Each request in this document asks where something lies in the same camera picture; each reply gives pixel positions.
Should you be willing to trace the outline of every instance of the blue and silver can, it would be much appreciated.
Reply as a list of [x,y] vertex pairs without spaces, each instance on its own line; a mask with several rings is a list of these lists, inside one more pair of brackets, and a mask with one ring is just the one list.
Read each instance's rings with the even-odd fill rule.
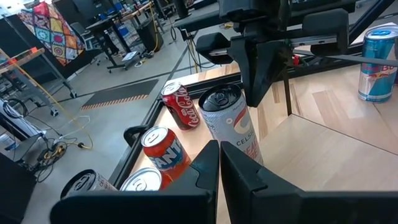
[[[365,33],[362,56],[397,60],[398,26],[386,25]],[[359,75],[358,96],[370,102],[382,103],[392,95],[397,67],[362,63]]]

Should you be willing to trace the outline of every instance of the coca-cola can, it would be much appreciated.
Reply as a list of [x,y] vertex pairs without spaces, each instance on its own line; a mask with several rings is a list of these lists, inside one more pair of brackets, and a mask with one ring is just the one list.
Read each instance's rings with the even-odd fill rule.
[[260,165],[264,165],[240,87],[222,84],[209,89],[199,98],[199,108],[214,139],[229,141]]
[[199,125],[200,117],[187,88],[179,82],[163,87],[162,100],[181,130],[193,129]]

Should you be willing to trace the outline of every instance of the concrete floor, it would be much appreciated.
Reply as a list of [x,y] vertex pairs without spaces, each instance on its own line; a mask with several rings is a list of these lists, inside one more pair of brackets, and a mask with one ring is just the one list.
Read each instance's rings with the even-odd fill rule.
[[[386,12],[386,14],[395,12],[396,9],[398,9],[396,6],[397,4],[394,4],[393,7],[387,10],[388,12]],[[368,7],[369,4],[366,3],[362,8],[357,9],[358,13],[350,17],[351,22],[358,19]],[[232,29],[225,30],[220,29],[218,26],[214,26],[200,30],[195,40],[203,34],[212,32],[222,32],[227,38],[236,35]],[[109,74],[106,69],[106,67],[111,64],[109,61],[102,61],[100,66],[97,66],[95,63],[87,66],[84,71],[79,73],[77,77],[70,82],[72,87],[78,92],[78,95],[83,95],[82,97],[68,100],[69,91],[66,88],[62,88],[54,94],[54,98],[61,101],[60,104],[70,113],[71,117],[90,116],[91,121],[87,125],[86,130],[94,142],[94,147],[90,150],[79,149],[76,146],[70,146],[68,148],[67,153],[55,164],[54,170],[49,178],[36,185],[23,223],[49,223],[50,209],[54,203],[59,200],[64,185],[78,172],[84,169],[94,169],[105,178],[109,178],[127,149],[127,144],[123,139],[123,131],[128,127],[140,125],[142,123],[150,106],[167,80],[195,73],[194,68],[192,68],[192,71],[189,68],[183,69],[189,67],[190,63],[187,51],[185,50],[187,44],[182,41],[180,34],[177,33],[177,41],[172,42],[170,31],[168,30],[167,33],[163,35],[163,39],[164,45],[161,50],[154,55],[154,58],[147,60],[141,67],[131,67],[127,71],[122,69],[113,70],[112,74]],[[207,62],[207,60],[202,57],[201,62],[204,63]],[[208,63],[204,66],[209,67],[211,65],[211,63]],[[140,80],[148,80],[151,78],[158,78],[159,81],[150,95],[143,100],[80,111],[80,107],[90,99],[93,95],[92,93],[96,91],[123,85],[125,83],[138,83],[141,82]],[[55,118],[51,117],[49,115],[49,109],[46,107],[37,108],[30,115],[41,119],[54,128],[59,128],[70,120],[70,118],[67,118],[63,113],[60,113],[60,115]],[[28,120],[40,128],[47,129],[45,125],[34,119],[28,118]],[[81,124],[86,123],[86,118],[77,118],[77,120],[79,120]],[[71,123],[59,131],[62,134],[67,134],[76,129],[78,129],[78,127]],[[49,131],[47,136],[49,138],[57,137],[53,131]],[[88,136],[83,131],[68,136],[68,138],[73,137],[78,138],[78,142],[83,142],[86,145],[90,144]],[[34,155],[38,154],[42,148],[43,144],[37,144],[29,153],[29,160],[33,160],[35,158]]]

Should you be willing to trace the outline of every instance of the floor mat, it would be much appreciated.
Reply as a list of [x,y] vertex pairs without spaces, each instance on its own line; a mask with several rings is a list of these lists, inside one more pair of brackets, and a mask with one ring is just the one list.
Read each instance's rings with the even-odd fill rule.
[[149,80],[95,93],[80,109],[89,110],[147,98],[158,80]]

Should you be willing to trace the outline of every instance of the orange can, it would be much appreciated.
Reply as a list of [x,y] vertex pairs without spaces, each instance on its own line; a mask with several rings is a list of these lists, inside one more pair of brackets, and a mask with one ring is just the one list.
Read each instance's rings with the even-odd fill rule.
[[155,167],[176,180],[191,164],[187,152],[175,133],[163,126],[150,128],[141,139],[144,153]]

